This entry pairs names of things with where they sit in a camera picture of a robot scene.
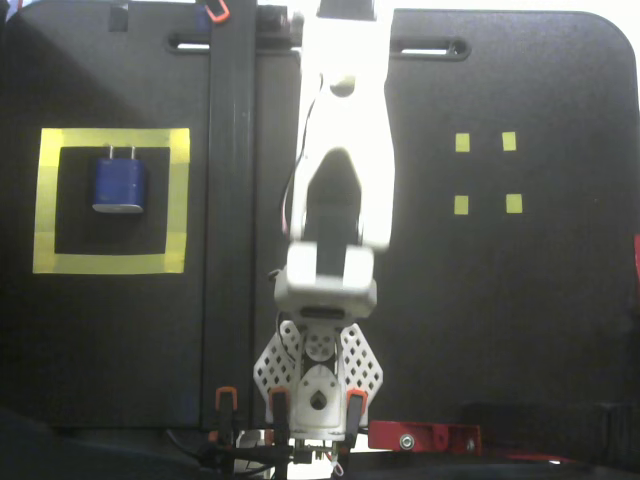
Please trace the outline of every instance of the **white wire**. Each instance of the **white wire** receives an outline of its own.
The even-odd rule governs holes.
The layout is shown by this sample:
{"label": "white wire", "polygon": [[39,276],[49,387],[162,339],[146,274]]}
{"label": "white wire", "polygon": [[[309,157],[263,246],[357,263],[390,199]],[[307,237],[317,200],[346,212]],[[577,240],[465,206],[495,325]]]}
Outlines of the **white wire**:
{"label": "white wire", "polygon": [[333,467],[333,473],[335,473],[338,477],[343,476],[344,475],[344,469],[342,468],[342,465],[340,465],[340,462],[334,461],[331,458],[331,455],[329,455],[326,452],[325,452],[325,455],[327,456],[327,459],[329,460],[329,462],[331,462],[331,466]]}

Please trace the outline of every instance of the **yellow tape outline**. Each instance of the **yellow tape outline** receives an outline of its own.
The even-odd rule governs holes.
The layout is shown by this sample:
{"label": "yellow tape outline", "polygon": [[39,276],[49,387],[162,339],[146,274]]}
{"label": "yellow tape outline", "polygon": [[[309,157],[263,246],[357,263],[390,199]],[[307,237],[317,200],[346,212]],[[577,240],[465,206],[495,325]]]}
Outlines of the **yellow tape outline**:
{"label": "yellow tape outline", "polygon": [[[169,148],[167,238],[164,254],[69,255],[55,253],[58,168],[63,147]],[[191,141],[188,128],[43,128],[40,141],[33,273],[137,275],[183,273]]]}

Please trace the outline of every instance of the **black cable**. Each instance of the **black cable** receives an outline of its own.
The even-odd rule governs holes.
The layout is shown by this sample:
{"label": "black cable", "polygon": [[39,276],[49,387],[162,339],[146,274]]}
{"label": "black cable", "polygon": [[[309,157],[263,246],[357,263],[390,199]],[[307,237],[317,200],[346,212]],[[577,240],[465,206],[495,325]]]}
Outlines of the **black cable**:
{"label": "black cable", "polygon": [[178,450],[180,450],[182,453],[198,461],[202,460],[202,457],[200,455],[198,455],[195,452],[192,452],[187,447],[185,447],[182,443],[180,443],[176,438],[175,434],[171,430],[167,430],[165,433],[167,434],[167,437],[169,437],[169,440],[171,440],[171,443],[173,443],[173,446],[176,447]]}
{"label": "black cable", "polygon": [[253,470],[245,470],[244,472],[236,473],[236,477],[250,477],[251,475],[257,475],[262,472],[273,468],[273,465],[264,465],[262,467],[254,468]]}
{"label": "black cable", "polygon": [[311,102],[311,105],[309,105],[309,111],[307,112],[307,118],[304,121],[304,129],[302,130],[302,144],[300,145],[300,154],[298,155],[298,158],[296,158],[296,162],[293,164],[293,168],[291,169],[291,173],[289,174],[289,179],[287,180],[287,183],[285,184],[284,188],[282,189],[282,195],[280,196],[280,208],[279,208],[278,213],[281,213],[283,211],[283,209],[286,208],[286,206],[284,205],[284,202],[287,199],[287,192],[289,191],[289,188],[291,188],[291,183],[293,182],[293,177],[296,174],[296,169],[298,168],[298,164],[300,163],[300,161],[302,160],[302,157],[304,156],[304,147],[305,147],[305,144],[307,142],[307,127],[309,125],[309,118],[311,117],[311,112],[313,112],[313,107],[316,104],[316,100],[318,99],[318,96],[320,95],[320,92],[322,91],[322,86],[323,85],[324,85],[324,75],[322,75],[322,73],[321,73],[320,74],[320,87],[318,88],[318,93],[316,93],[316,96],[313,99],[313,101]]}

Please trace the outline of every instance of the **cable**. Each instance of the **cable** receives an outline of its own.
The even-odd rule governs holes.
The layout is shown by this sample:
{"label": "cable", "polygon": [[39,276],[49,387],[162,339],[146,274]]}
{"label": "cable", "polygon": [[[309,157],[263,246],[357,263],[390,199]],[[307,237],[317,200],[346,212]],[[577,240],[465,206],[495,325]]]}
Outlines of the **cable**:
{"label": "cable", "polygon": [[250,477],[251,475],[257,475],[262,472],[266,472],[273,468],[273,465],[264,465],[262,467],[254,468],[253,470],[245,470],[244,472],[236,473],[236,477]]}
{"label": "cable", "polygon": [[291,187],[291,183],[293,183],[293,177],[296,174],[296,170],[298,168],[298,164],[300,163],[300,161],[302,160],[302,157],[304,157],[304,147],[307,141],[307,127],[309,125],[309,117],[311,117],[311,112],[313,112],[313,107],[316,104],[316,100],[318,99],[318,96],[320,95],[320,92],[322,91],[322,86],[324,85],[324,76],[322,75],[322,73],[320,74],[320,87],[318,88],[318,93],[316,93],[315,98],[313,99],[313,101],[311,102],[311,105],[309,105],[309,111],[307,112],[307,118],[304,121],[304,129],[302,130],[302,143],[300,145],[300,154],[298,155],[298,158],[296,158],[296,162],[293,164],[293,168],[291,169],[291,173],[289,174],[289,180],[287,180],[287,183],[284,186],[284,189],[282,191],[282,196],[280,199],[280,220],[282,222],[282,234],[283,235],[288,235],[289,234],[289,225],[287,224],[287,213],[286,213],[286,208],[287,208],[287,195],[289,194],[289,188]]}
{"label": "cable", "polygon": [[340,465],[340,462],[338,461],[333,461],[333,459],[331,458],[331,455],[328,453],[325,453],[325,455],[327,456],[327,458],[329,459],[329,461],[331,462],[331,466],[333,467],[333,473],[335,473],[338,477],[341,477],[344,475],[344,469],[342,468],[342,465]]}
{"label": "cable", "polygon": [[200,455],[198,455],[195,452],[192,452],[187,447],[185,447],[182,443],[180,443],[176,438],[175,434],[171,430],[167,430],[165,433],[167,434],[167,437],[169,437],[169,440],[171,440],[171,443],[173,443],[173,446],[176,447],[178,450],[180,450],[182,453],[198,461],[202,460],[202,457]]}
{"label": "cable", "polygon": [[278,312],[278,314],[276,315],[276,334],[278,335],[278,340],[280,340],[280,345],[282,346],[284,353],[287,354],[287,357],[289,357],[289,360],[291,360],[291,363],[295,365],[296,359],[293,358],[293,355],[289,353],[289,350],[287,350],[287,347],[284,346],[284,340],[282,340],[282,332],[280,331],[280,326],[282,325],[283,321],[284,321],[284,314],[282,312]]}

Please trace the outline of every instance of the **black vertical rail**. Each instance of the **black vertical rail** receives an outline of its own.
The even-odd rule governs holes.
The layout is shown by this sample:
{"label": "black vertical rail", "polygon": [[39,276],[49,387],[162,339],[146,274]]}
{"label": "black vertical rail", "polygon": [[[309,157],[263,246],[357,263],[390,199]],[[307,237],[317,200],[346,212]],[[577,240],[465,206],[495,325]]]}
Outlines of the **black vertical rail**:
{"label": "black vertical rail", "polygon": [[229,1],[212,25],[202,427],[216,423],[218,387],[238,390],[246,426],[253,386],[254,81],[256,0]]}

